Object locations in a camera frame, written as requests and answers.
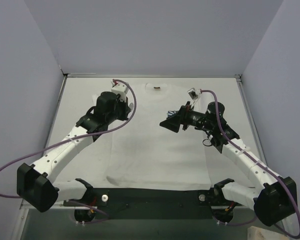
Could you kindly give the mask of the white t-shirt with flower print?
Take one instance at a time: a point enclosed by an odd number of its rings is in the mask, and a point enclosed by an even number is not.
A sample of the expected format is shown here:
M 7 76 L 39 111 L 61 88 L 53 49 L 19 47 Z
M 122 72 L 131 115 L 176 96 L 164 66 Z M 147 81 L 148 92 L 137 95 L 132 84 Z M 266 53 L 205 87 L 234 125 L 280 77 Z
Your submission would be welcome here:
M 171 84 L 132 86 L 137 100 L 133 119 L 112 125 L 106 179 L 117 187 L 157 190 L 211 188 L 204 133 L 189 127 L 175 133 L 160 126 L 188 100 L 187 89 Z

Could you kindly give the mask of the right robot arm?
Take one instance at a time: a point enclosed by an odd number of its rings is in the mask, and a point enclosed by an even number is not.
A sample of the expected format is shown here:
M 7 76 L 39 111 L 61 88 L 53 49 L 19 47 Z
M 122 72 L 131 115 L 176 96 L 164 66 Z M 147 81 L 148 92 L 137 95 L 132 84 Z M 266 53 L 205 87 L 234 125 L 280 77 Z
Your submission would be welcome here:
M 295 214 L 297 186 L 291 177 L 283 178 L 260 161 L 244 144 L 240 136 L 223 118 L 225 106 L 210 102 L 205 113 L 193 110 L 189 102 L 159 125 L 174 133 L 189 126 L 206 133 L 211 146 L 231 160 L 249 179 L 245 187 L 227 178 L 213 186 L 210 204 L 236 203 L 253 210 L 257 218 L 270 227 Z

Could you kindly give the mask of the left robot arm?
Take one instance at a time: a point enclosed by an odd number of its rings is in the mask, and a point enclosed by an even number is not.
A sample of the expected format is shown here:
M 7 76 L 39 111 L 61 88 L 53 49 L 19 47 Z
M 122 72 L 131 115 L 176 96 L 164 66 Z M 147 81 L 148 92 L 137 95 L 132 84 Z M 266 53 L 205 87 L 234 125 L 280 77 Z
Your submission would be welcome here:
M 32 164 L 23 163 L 17 169 L 17 194 L 39 212 L 49 210 L 54 203 L 76 200 L 80 205 L 91 203 L 91 186 L 76 178 L 68 182 L 56 182 L 62 170 L 86 147 L 101 135 L 110 132 L 114 121 L 128 121 L 131 109 L 127 91 L 104 91 L 68 135 Z

